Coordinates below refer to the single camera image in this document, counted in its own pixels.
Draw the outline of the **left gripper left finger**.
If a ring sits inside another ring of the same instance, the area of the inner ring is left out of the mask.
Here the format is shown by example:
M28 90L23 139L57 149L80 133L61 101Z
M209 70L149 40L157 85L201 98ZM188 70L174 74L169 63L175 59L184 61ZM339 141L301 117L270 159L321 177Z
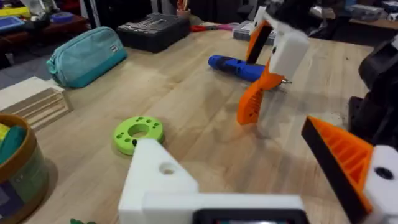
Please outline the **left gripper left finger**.
M119 222L145 222L142 206L146 193L197 193L198 190L198 182L158 141L141 139L135 147L119 200Z

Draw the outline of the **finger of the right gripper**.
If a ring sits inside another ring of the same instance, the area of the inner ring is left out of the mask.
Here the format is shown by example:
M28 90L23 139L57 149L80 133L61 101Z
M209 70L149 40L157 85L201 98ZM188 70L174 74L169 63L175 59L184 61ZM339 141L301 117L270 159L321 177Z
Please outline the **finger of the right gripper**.
M256 12L251 28L249 30L250 41L246 51L246 62L254 64L257 62L261 50L271 32L274 30L269 22L268 6L260 6Z
M278 34L273 53L258 79L260 90L270 90L283 83L292 83L292 77L304 58L308 46L308 36L299 31Z

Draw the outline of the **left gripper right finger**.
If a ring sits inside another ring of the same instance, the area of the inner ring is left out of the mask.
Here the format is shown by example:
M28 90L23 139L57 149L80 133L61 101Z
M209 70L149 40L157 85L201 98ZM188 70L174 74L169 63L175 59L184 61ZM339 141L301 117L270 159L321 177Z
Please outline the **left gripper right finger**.
M302 137L351 223L397 223L397 150L307 116Z

